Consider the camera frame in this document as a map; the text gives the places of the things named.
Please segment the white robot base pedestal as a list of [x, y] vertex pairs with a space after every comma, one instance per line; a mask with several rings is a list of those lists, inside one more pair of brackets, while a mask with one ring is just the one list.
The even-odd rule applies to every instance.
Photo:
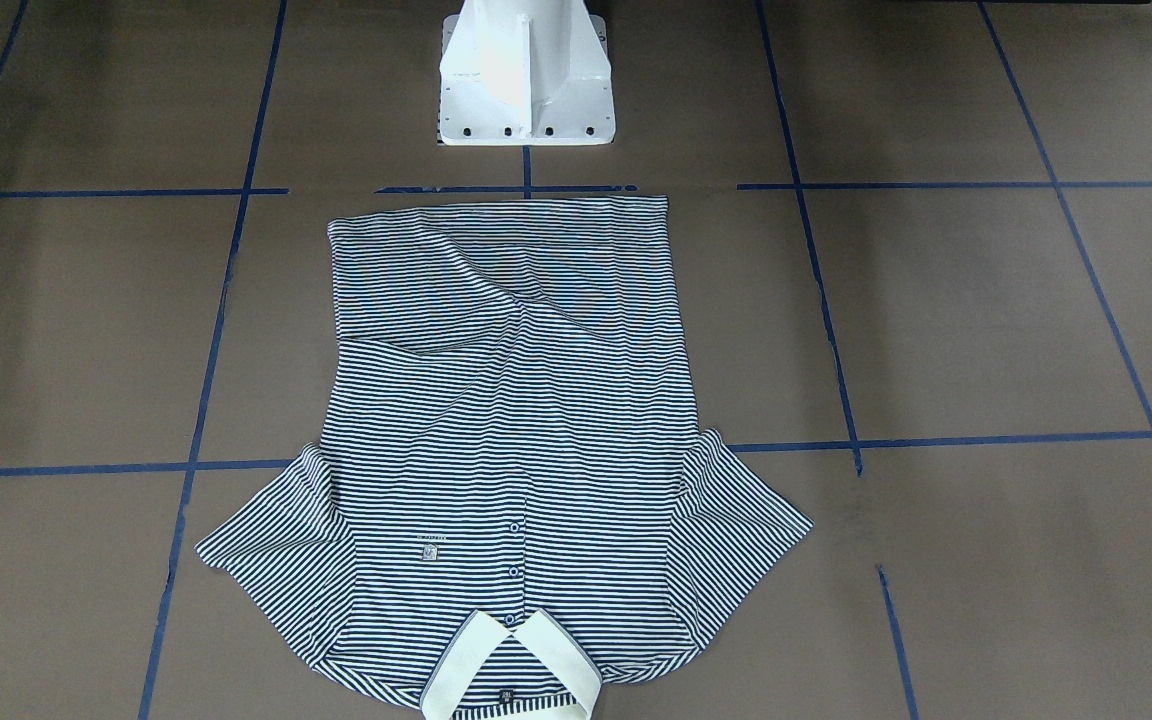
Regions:
[[438, 138], [599, 146], [617, 132], [607, 26], [584, 1], [465, 1], [442, 22]]

